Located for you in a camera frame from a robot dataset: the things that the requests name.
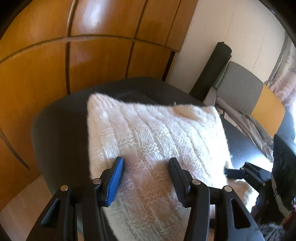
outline white wall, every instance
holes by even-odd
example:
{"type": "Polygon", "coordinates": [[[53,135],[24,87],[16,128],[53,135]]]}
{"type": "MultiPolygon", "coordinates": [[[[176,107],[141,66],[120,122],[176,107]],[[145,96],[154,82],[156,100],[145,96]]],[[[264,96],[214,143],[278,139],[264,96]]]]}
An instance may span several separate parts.
{"type": "Polygon", "coordinates": [[[284,38],[284,28],[259,0],[199,0],[169,83],[190,92],[218,42],[232,49],[232,61],[265,82],[284,38]]]}

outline chair backrest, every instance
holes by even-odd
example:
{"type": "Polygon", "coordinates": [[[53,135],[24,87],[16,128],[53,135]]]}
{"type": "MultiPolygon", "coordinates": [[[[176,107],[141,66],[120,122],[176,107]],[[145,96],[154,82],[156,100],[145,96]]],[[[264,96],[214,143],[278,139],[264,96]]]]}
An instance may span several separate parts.
{"type": "Polygon", "coordinates": [[[243,66],[230,61],[217,88],[217,97],[251,115],[273,137],[285,115],[281,101],[243,66]]]}

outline floor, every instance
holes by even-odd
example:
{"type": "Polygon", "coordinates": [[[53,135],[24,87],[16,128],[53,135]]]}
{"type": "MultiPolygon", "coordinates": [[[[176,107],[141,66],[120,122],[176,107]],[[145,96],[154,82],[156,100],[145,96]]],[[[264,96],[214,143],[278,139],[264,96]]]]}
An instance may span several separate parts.
{"type": "MultiPolygon", "coordinates": [[[[25,241],[52,195],[43,176],[24,188],[0,212],[0,224],[12,241],[25,241]]],[[[78,241],[83,241],[78,234],[78,241]]]]}

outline yellow panel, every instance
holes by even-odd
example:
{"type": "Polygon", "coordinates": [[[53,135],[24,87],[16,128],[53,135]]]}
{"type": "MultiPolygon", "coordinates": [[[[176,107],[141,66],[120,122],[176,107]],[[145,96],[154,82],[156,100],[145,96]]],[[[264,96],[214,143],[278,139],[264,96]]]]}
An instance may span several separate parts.
{"type": "Polygon", "coordinates": [[[198,0],[181,0],[166,46],[181,50],[198,0]]]}
{"type": "Polygon", "coordinates": [[[72,35],[134,37],[145,0],[79,0],[72,35]]]}
{"type": "Polygon", "coordinates": [[[138,39],[164,45],[180,0],[148,0],[138,39]]]}
{"type": "Polygon", "coordinates": [[[100,37],[70,44],[70,89],[76,92],[125,78],[132,40],[100,37]]]}
{"type": "Polygon", "coordinates": [[[0,210],[34,179],[0,139],[0,210]]]}
{"type": "Polygon", "coordinates": [[[32,44],[65,37],[72,0],[33,0],[0,40],[0,60],[32,44]]]}
{"type": "Polygon", "coordinates": [[[260,97],[251,116],[273,137],[278,131],[285,115],[285,108],[281,101],[263,85],[260,97]]]}
{"type": "Polygon", "coordinates": [[[31,125],[48,104],[67,94],[65,43],[43,44],[0,64],[0,127],[37,177],[31,125]]]}
{"type": "Polygon", "coordinates": [[[155,77],[161,79],[171,50],[145,42],[135,42],[128,77],[155,77]]]}

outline white knitted fabric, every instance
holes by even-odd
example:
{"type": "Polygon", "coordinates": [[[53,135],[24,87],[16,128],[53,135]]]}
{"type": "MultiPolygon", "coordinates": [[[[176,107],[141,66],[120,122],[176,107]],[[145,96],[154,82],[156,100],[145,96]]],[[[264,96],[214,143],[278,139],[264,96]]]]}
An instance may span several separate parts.
{"type": "MultiPolygon", "coordinates": [[[[232,165],[214,107],[127,104],[94,94],[88,129],[91,178],[100,177],[117,156],[124,158],[115,201],[104,209],[120,241],[183,240],[190,208],[178,202],[168,173],[171,157],[206,185],[227,185],[223,169],[232,165]]],[[[234,187],[250,209],[249,186],[234,187]]]]}

